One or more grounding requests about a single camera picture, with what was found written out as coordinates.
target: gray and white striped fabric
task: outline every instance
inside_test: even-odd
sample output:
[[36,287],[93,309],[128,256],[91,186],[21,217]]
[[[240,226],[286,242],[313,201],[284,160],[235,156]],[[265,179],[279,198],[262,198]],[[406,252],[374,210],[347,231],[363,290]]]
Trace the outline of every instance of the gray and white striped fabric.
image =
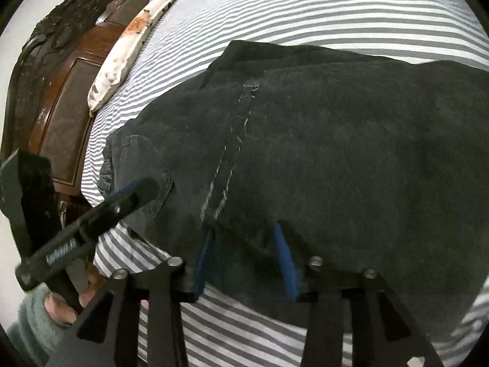
[[[97,114],[87,148],[82,192],[92,204],[107,136],[153,99],[204,71],[234,39],[314,44],[420,63],[454,60],[489,70],[489,39],[464,0],[178,0],[155,27],[125,84]],[[168,255],[131,239],[121,226],[106,233],[95,263],[107,276],[119,267],[151,269]],[[435,346],[446,366],[459,364],[487,323],[489,279],[460,327]],[[192,366],[299,366],[305,332],[245,308],[210,287],[182,305]],[[146,357],[145,307],[140,349]],[[343,363],[351,365],[351,336]]]

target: wooden headboard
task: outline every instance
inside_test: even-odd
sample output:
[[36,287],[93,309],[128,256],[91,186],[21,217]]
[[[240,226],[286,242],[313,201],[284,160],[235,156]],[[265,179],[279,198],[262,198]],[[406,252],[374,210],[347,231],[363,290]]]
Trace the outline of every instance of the wooden headboard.
[[92,119],[86,97],[101,64],[149,0],[65,0],[41,20],[11,75],[0,158],[48,157],[58,193],[80,197]]

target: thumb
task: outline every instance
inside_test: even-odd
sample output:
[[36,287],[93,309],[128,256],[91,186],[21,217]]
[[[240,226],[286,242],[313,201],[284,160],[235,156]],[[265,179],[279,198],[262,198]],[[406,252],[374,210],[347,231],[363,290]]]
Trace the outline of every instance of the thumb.
[[52,294],[44,300],[47,314],[57,324],[73,324],[78,315],[67,303],[56,299]]

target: green sleeve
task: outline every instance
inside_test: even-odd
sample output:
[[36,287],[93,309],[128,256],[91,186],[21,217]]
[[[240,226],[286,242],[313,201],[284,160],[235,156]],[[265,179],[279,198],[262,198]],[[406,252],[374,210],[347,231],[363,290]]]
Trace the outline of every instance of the green sleeve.
[[49,293],[44,284],[27,293],[19,307],[18,321],[8,329],[8,336],[17,351],[42,367],[67,329],[47,314],[44,300]]

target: human hand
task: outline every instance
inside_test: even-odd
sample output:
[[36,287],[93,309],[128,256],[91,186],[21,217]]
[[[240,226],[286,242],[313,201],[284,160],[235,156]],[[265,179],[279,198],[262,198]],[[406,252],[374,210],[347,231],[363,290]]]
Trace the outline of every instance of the human hand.
[[[99,288],[105,283],[105,278],[93,264],[89,264],[86,268],[89,286],[86,290],[79,294],[79,302],[82,307],[86,307],[91,299],[95,296]],[[57,324],[73,324],[78,317],[78,314],[66,302],[56,299],[53,294],[50,294],[44,300],[44,306],[50,317]]]

